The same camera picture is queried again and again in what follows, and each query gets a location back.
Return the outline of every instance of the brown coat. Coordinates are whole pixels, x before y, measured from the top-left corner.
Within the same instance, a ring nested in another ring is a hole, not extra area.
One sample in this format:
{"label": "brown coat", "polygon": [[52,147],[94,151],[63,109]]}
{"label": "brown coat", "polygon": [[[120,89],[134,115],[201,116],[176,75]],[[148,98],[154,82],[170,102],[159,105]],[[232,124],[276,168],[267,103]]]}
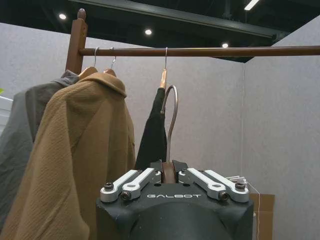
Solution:
{"label": "brown coat", "polygon": [[96,238],[96,199],[105,181],[135,164],[125,86],[94,73],[48,103],[1,240]]}

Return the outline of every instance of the metal bracket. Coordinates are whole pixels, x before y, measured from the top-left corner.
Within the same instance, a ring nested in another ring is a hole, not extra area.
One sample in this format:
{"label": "metal bracket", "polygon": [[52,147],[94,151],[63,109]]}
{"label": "metal bracket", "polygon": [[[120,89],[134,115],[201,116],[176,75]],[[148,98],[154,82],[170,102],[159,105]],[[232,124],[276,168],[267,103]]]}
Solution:
{"label": "metal bracket", "polygon": [[249,201],[249,190],[246,188],[245,184],[234,183],[212,170],[205,170],[204,172],[207,176],[225,185],[226,191],[232,200],[239,203],[246,203]]}
{"label": "metal bracket", "polygon": [[160,183],[161,172],[154,168],[147,168],[138,177],[131,182],[128,182],[122,186],[121,198],[125,201],[136,199],[140,197],[141,190],[148,183]]}
{"label": "metal bracket", "polygon": [[219,201],[226,201],[228,199],[227,190],[223,184],[213,181],[195,168],[188,168],[180,171],[179,182],[185,184],[198,184],[206,191],[208,197],[212,199]]}
{"label": "metal bracket", "polygon": [[137,170],[130,170],[120,178],[118,178],[111,186],[113,188],[107,189],[106,187],[101,188],[100,190],[100,199],[104,203],[110,203],[118,199],[119,194],[121,192],[121,187],[123,184],[131,181],[132,179],[136,178],[139,175],[139,171]]}

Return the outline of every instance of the cardboard box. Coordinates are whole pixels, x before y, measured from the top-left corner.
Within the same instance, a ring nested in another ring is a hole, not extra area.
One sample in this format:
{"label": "cardboard box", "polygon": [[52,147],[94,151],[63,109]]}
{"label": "cardboard box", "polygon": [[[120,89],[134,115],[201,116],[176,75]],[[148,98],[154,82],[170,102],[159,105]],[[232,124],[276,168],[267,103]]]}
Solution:
{"label": "cardboard box", "polygon": [[272,240],[273,217],[275,195],[260,194],[260,212],[258,213],[258,194],[251,193],[251,200],[254,202],[253,211],[256,214],[256,233],[258,235],[258,218],[259,218],[259,240]]}

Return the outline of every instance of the metal hook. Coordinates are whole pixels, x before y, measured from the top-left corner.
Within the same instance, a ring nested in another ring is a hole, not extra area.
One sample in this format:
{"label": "metal hook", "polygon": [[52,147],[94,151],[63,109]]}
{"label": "metal hook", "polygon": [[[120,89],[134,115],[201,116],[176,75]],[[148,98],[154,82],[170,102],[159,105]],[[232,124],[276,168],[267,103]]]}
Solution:
{"label": "metal hook", "polygon": [[168,47],[165,48],[164,69],[167,69],[167,54],[168,54]]}
{"label": "metal hook", "polygon": [[99,49],[99,47],[96,47],[95,50],[94,50],[94,63],[93,63],[94,67],[96,67],[98,49]]}
{"label": "metal hook", "polygon": [[113,69],[114,63],[116,62],[116,59],[117,59],[117,56],[114,56],[114,59],[113,59],[113,61],[111,62],[111,69]]}
{"label": "metal hook", "polygon": [[174,126],[175,126],[175,122],[176,122],[176,118],[177,118],[177,114],[178,114],[178,90],[175,85],[171,85],[168,88],[168,90],[165,92],[164,100],[163,100],[163,104],[162,104],[161,112],[160,112],[161,114],[165,114],[166,102],[167,102],[167,98],[168,98],[168,95],[169,95],[169,92],[171,89],[173,89],[173,91],[174,91],[174,110],[173,110],[173,116],[171,119],[170,128],[169,128],[168,137],[167,137],[167,146],[166,146],[166,161],[167,162],[170,162],[171,136],[172,136],[172,132],[174,130]]}

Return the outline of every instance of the logo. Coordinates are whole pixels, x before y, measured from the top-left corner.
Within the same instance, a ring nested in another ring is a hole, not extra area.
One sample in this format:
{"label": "logo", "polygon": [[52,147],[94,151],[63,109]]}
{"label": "logo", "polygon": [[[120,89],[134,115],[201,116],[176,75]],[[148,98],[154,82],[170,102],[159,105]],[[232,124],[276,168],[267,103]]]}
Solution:
{"label": "logo", "polygon": [[182,198],[199,198],[199,196],[201,196],[201,194],[175,194],[172,196],[169,195],[156,195],[156,194],[148,194],[146,197],[150,198],[150,199],[157,199],[157,198],[167,198],[167,199],[182,199]]}

